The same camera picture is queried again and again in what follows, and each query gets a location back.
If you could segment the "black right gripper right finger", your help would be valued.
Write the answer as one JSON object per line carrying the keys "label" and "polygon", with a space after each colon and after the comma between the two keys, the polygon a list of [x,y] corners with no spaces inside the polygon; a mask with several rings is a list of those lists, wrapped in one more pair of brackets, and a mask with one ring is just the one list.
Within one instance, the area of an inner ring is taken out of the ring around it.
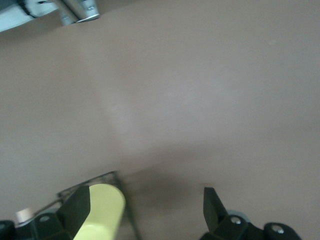
{"label": "black right gripper right finger", "polygon": [[229,214],[213,187],[205,187],[203,215],[208,228],[202,240],[264,240],[263,230],[239,215]]}

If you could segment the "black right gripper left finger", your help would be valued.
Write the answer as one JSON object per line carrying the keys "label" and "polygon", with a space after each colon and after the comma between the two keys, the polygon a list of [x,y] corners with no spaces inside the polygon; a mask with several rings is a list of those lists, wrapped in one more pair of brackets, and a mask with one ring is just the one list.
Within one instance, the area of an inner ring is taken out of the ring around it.
{"label": "black right gripper left finger", "polygon": [[45,211],[15,229],[16,240],[72,240],[91,210],[88,186],[79,187],[60,208]]}

